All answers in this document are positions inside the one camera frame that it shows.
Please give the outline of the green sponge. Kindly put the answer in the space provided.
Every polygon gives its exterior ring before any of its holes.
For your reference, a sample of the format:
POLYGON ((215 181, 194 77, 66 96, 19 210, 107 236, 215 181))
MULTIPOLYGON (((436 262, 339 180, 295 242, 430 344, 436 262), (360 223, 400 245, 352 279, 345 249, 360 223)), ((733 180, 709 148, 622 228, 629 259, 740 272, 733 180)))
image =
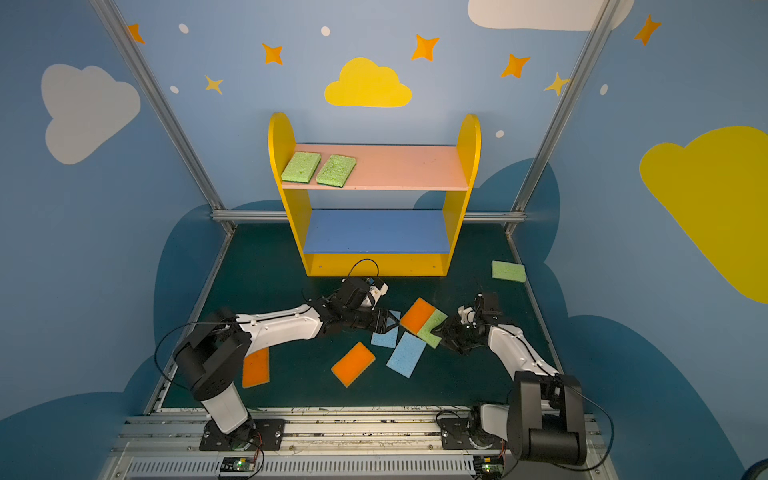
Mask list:
POLYGON ((319 185, 343 188, 357 165, 354 157, 330 155, 316 176, 319 185))
POLYGON ((435 334, 433 330, 440 327, 446 319, 447 315, 445 313, 440 310, 434 310, 419 329, 416 336, 432 349, 436 349, 442 338, 435 334))
POLYGON ((283 172, 281 180, 283 182, 308 184, 322 160, 322 155, 316 152, 295 152, 283 172))
POLYGON ((518 263, 494 260, 491 262, 491 273, 494 279, 525 283, 527 274, 525 266, 518 263))

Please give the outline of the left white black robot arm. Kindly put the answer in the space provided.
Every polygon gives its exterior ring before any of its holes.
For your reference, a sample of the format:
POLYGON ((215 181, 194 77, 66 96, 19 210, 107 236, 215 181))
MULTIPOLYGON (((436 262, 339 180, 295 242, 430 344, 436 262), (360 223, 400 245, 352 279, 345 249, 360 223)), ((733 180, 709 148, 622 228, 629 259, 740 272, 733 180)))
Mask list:
POLYGON ((222 308, 192 324, 172 359, 193 398, 211 417, 214 432, 230 435, 253 426, 234 384, 249 355, 345 329, 384 334, 397 325, 394 315, 378 305, 387 291, 379 277, 346 277, 332 294, 293 309, 248 315, 222 308))

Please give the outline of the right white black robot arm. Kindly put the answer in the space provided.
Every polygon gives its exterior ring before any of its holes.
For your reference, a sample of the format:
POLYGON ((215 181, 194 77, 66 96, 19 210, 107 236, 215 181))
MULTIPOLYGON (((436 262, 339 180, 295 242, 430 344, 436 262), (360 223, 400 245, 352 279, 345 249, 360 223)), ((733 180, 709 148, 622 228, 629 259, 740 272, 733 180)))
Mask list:
POLYGON ((550 365, 499 306, 495 293, 479 293, 471 306, 430 327, 440 344, 460 355, 487 348, 501 361, 512 384, 502 404, 485 403, 466 415, 440 412, 445 450, 487 450, 500 446, 517 461, 551 464, 574 472, 599 469, 614 446, 615 424, 605 452, 587 464, 588 435, 584 404, 603 408, 587 398, 579 380, 550 365))

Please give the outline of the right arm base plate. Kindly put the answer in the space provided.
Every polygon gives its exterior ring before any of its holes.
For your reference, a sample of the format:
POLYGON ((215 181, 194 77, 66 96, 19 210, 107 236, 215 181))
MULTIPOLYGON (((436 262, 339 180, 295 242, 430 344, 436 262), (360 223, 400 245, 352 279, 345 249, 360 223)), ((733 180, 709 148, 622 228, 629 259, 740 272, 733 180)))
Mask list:
POLYGON ((482 430, 468 417, 439 418, 440 440, 444 450, 498 450, 503 440, 482 430))

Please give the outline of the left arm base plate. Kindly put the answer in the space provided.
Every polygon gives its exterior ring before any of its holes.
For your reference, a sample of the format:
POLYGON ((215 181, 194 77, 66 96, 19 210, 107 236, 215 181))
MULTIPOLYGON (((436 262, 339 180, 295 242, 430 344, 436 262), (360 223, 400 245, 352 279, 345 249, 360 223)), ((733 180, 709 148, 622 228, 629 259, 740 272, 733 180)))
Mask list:
POLYGON ((277 451, 280 449, 284 419, 249 419, 230 433, 223 433, 214 420, 203 429, 200 451, 277 451))

